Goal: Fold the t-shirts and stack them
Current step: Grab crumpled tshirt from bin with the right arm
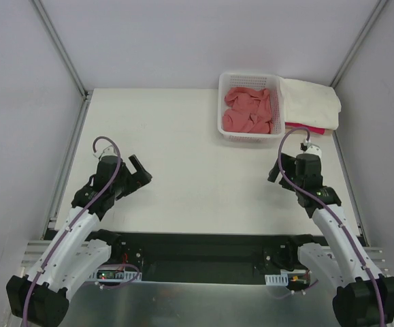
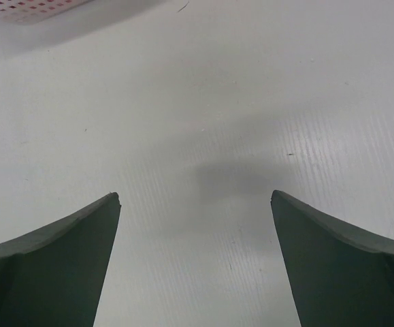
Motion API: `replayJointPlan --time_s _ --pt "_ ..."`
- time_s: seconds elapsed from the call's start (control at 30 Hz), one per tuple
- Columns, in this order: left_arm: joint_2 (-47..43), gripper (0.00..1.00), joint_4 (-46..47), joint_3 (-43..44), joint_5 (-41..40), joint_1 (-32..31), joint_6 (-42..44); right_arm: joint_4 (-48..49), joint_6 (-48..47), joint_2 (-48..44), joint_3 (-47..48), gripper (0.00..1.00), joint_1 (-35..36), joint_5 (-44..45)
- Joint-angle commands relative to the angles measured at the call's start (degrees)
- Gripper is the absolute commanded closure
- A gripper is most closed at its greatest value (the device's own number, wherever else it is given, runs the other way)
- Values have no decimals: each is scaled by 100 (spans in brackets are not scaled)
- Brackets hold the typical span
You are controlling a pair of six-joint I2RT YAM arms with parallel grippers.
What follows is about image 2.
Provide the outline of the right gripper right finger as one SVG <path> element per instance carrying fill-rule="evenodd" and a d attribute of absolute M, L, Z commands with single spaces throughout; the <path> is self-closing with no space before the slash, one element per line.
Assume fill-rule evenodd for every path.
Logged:
<path fill-rule="evenodd" d="M 302 326 L 394 326 L 394 240 L 283 191 L 271 207 Z"/>

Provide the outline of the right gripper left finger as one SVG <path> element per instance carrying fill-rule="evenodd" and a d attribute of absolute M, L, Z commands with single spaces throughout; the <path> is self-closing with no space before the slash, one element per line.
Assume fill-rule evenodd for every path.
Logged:
<path fill-rule="evenodd" d="M 93 326 L 119 217 L 109 193 L 0 243 L 0 326 Z"/>

